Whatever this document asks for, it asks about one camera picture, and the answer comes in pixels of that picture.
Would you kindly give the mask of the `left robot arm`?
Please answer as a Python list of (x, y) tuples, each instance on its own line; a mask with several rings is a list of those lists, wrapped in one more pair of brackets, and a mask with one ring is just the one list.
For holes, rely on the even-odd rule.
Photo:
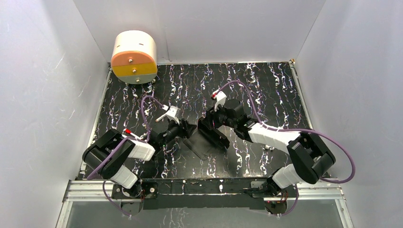
[(149, 140), (125, 136), (110, 129), (83, 153), (83, 162), (92, 169), (87, 179), (100, 177), (111, 181), (123, 188), (129, 197), (137, 198), (144, 192), (142, 180), (125, 167), (125, 161), (133, 158), (148, 162), (175, 138), (189, 139), (196, 128), (197, 125), (186, 119), (179, 122), (166, 119), (152, 125)]

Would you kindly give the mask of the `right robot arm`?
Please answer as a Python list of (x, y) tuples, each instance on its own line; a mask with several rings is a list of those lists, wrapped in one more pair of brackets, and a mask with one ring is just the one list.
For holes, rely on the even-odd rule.
[(260, 143), (287, 153), (291, 164), (277, 169), (259, 186), (251, 186), (244, 193), (281, 196), (288, 186), (306, 182), (315, 184), (335, 164), (336, 158), (324, 141), (314, 133), (269, 130), (257, 119), (248, 116), (239, 100), (217, 105), (198, 120), (198, 130), (213, 143), (229, 147), (229, 140), (218, 130), (221, 126), (233, 129), (242, 140)]

